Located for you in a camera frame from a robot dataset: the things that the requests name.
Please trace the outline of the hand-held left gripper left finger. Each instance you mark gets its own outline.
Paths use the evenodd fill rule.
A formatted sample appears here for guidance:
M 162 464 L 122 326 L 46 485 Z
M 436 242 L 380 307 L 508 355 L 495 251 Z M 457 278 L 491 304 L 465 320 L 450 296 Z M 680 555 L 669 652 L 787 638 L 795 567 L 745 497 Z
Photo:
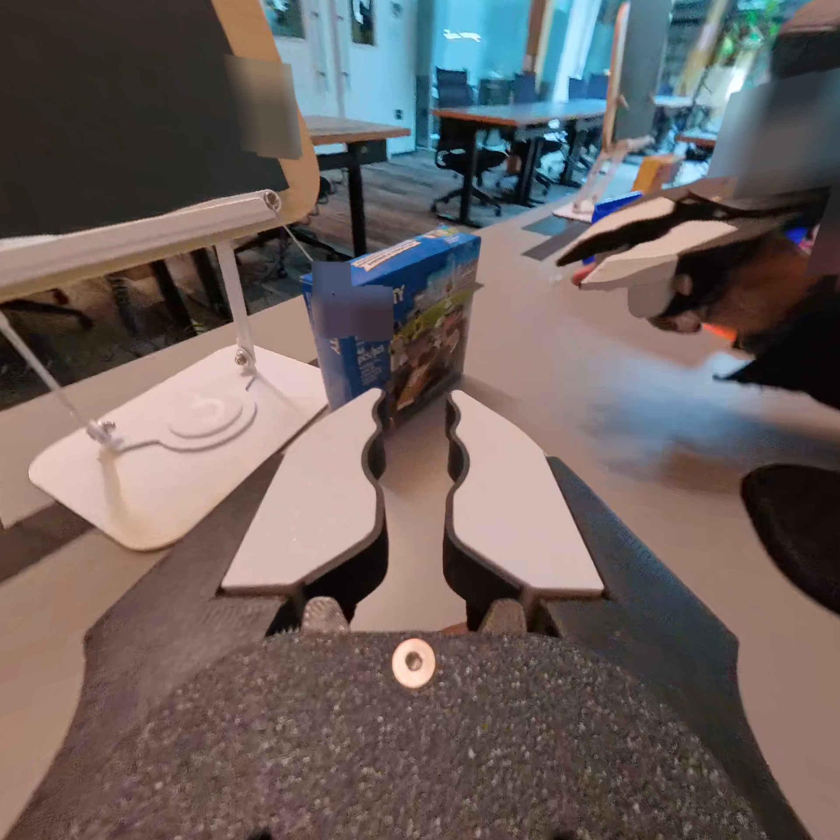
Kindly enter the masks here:
M 222 579 L 225 594 L 291 594 L 385 532 L 386 394 L 371 388 L 298 437 Z

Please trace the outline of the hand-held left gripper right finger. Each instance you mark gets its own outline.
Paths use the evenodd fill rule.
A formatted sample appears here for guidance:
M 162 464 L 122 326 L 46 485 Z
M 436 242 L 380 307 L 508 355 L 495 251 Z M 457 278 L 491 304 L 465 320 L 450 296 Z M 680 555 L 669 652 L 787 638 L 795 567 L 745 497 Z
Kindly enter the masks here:
M 602 577 L 541 447 L 463 391 L 447 395 L 445 431 L 450 588 L 461 597 L 601 597 Z

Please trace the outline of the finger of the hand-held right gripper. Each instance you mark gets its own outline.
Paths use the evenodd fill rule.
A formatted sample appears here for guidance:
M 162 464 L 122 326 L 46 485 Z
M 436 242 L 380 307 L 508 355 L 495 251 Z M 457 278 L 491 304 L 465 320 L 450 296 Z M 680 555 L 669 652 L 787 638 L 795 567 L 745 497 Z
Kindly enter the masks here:
M 638 199 L 594 221 L 559 252 L 556 265 L 599 263 L 608 256 L 654 242 L 685 221 L 683 208 L 667 197 Z
M 599 258 L 578 288 L 611 291 L 649 281 L 664 284 L 676 273 L 680 257 L 726 244 L 739 232 L 737 225 L 722 220 L 678 224 L 656 239 Z

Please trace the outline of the blue lego set box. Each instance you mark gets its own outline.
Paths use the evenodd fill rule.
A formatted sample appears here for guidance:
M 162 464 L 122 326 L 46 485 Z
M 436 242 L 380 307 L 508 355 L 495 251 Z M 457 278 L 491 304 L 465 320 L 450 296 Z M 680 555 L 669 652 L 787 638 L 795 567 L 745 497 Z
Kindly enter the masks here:
M 350 261 L 312 264 L 301 291 L 332 411 L 379 389 L 399 425 L 457 381 L 481 288 L 480 245 L 444 226 Z

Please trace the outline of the stand display board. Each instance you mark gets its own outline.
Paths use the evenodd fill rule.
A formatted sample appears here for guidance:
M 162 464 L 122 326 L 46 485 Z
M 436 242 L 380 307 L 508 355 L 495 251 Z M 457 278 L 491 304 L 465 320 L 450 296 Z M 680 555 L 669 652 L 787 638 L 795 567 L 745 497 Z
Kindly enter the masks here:
M 2 301 L 293 224 L 319 168 L 261 2 L 2 2 Z

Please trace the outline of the yellow purple box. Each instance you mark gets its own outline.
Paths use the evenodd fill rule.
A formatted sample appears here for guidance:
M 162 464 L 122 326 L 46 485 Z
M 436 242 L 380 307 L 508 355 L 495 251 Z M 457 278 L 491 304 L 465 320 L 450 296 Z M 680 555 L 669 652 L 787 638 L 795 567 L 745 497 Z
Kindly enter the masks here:
M 684 158 L 679 154 L 651 154 L 643 158 L 632 192 L 649 195 L 669 187 L 679 176 Z

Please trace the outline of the white stand base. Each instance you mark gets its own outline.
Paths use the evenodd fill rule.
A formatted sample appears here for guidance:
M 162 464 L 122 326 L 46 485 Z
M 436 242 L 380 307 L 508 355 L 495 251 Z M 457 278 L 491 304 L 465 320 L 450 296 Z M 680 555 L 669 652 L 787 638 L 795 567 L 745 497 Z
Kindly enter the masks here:
M 112 410 L 108 444 L 80 429 L 48 446 L 31 482 L 116 543 L 153 551 L 185 536 L 327 406 L 317 367 L 223 348 Z
M 613 141 L 602 148 L 582 188 L 572 196 L 569 202 L 554 210 L 553 215 L 590 224 L 595 205 L 601 200 L 626 157 L 644 150 L 653 140 L 653 136 L 647 134 L 640 138 Z

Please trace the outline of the black table cover panel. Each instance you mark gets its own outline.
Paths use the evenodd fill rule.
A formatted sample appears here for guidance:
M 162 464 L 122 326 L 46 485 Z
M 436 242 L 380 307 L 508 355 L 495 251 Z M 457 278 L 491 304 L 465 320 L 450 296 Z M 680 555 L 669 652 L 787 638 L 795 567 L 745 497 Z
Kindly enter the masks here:
M 575 239 L 582 235 L 591 226 L 590 223 L 582 222 L 564 216 L 551 214 L 538 221 L 523 226 L 522 231 L 536 234 L 542 240 L 536 245 L 522 252 L 522 257 L 535 261 L 544 261 L 568 247 Z

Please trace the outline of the dark board on easel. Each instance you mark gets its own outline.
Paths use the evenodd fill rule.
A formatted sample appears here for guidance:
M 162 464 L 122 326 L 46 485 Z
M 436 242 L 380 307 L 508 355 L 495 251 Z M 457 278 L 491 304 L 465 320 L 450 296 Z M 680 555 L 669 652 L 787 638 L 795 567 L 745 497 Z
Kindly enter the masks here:
M 648 137 L 669 32 L 671 1 L 620 2 L 613 29 L 603 145 Z

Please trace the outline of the wooden desk black legs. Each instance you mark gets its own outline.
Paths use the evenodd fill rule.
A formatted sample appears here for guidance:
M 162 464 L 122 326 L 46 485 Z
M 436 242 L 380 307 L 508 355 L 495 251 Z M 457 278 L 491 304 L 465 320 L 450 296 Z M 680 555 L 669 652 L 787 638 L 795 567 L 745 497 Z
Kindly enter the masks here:
M 438 210 L 437 203 L 431 209 L 441 221 L 459 224 L 468 228 L 477 228 L 478 223 L 470 216 L 471 199 L 477 194 L 476 172 L 478 161 L 477 136 L 480 131 L 491 129 L 511 130 L 518 140 L 530 142 L 526 161 L 518 179 L 518 189 L 514 203 L 532 208 L 537 204 L 531 200 L 531 184 L 536 168 L 536 154 L 543 144 L 543 135 L 552 121 L 562 123 L 564 127 L 576 129 L 579 123 L 602 120 L 606 114 L 605 99 L 573 99 L 560 102 L 534 102 L 529 104 L 507 104 L 496 106 L 469 106 L 458 108 L 435 108 L 432 114 L 441 125 L 462 123 L 465 125 L 465 171 L 459 197 L 458 214 L 448 215 Z
M 306 116 L 303 122 L 315 148 L 342 145 L 341 152 L 317 152 L 320 172 L 342 170 L 348 176 L 350 221 L 355 257 L 367 253 L 362 167 L 387 160 L 386 142 L 409 138 L 410 129 L 341 117 Z

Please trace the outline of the white double door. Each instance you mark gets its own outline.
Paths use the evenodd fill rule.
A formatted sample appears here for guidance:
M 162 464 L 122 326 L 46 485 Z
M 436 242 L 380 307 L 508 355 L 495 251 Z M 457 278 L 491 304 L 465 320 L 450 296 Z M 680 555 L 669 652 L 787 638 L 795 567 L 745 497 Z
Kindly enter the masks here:
M 417 2 L 262 1 L 305 116 L 414 132 Z

